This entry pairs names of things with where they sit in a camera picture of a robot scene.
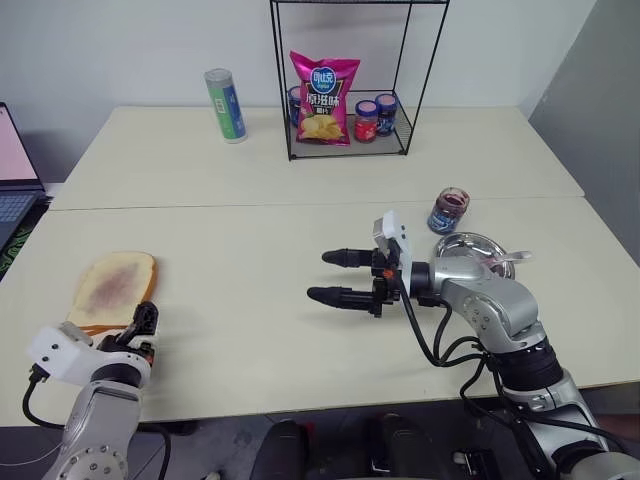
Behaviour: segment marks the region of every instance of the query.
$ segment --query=laptop keyboard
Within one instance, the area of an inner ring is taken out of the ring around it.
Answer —
[[[15,222],[33,195],[0,195],[0,222]]]

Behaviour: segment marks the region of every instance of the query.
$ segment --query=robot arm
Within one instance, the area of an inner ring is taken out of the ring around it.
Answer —
[[[378,248],[373,251],[345,249],[322,257],[343,267],[371,266],[371,292],[312,287],[308,295],[377,317],[383,304],[401,297],[422,306],[446,302],[476,332],[490,368],[499,375],[499,393],[514,413],[510,428],[537,478],[640,478],[640,462],[609,452],[597,434],[593,415],[558,363],[538,319],[538,305],[523,285],[470,257],[413,262],[406,229],[393,212],[375,222],[374,240]]]
[[[97,348],[70,322],[43,328],[36,336],[28,349],[35,361],[30,391],[49,376],[83,386],[45,480],[127,478],[127,450],[153,364],[157,316],[151,302],[140,304],[129,328],[106,336]]]

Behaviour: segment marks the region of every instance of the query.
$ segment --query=laptop screen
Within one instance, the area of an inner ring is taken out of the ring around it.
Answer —
[[[38,175],[20,141],[9,110],[0,104],[0,185],[39,183]]]

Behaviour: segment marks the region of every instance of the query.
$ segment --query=slice of bread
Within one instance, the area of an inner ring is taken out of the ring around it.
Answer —
[[[94,263],[80,280],[67,320],[79,327],[128,325],[156,283],[156,261],[143,252],[113,252]]]

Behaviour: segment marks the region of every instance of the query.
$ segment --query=laptop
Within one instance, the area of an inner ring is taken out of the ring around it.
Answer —
[[[0,250],[29,209],[45,196],[7,106],[0,102]]]

